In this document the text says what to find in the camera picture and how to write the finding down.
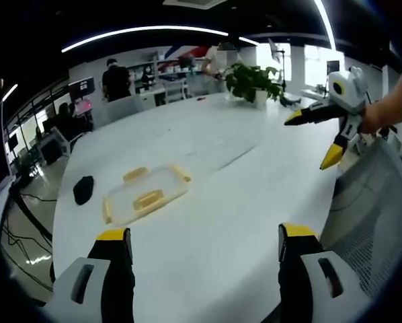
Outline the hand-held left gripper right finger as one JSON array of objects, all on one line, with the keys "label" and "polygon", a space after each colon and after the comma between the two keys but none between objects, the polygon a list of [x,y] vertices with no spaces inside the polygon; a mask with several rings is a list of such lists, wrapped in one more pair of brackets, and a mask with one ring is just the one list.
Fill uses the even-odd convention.
[{"label": "hand-held left gripper right finger", "polygon": [[370,305],[356,272],[305,225],[278,226],[281,322],[356,322]]}]

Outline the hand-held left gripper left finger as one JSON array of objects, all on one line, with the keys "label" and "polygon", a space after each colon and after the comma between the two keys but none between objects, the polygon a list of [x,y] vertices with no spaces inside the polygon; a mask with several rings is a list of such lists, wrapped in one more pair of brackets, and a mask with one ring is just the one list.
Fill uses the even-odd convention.
[{"label": "hand-held left gripper left finger", "polygon": [[134,322],[132,266],[130,229],[105,231],[55,279],[44,313],[51,322]]}]

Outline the person's right hand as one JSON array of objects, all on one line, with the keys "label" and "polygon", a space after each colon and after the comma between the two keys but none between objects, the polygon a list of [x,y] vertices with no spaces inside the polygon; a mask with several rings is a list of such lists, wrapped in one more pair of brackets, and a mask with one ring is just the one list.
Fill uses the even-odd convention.
[{"label": "person's right hand", "polygon": [[366,106],[359,131],[364,134],[371,134],[390,125],[387,107],[383,101],[377,101]]}]

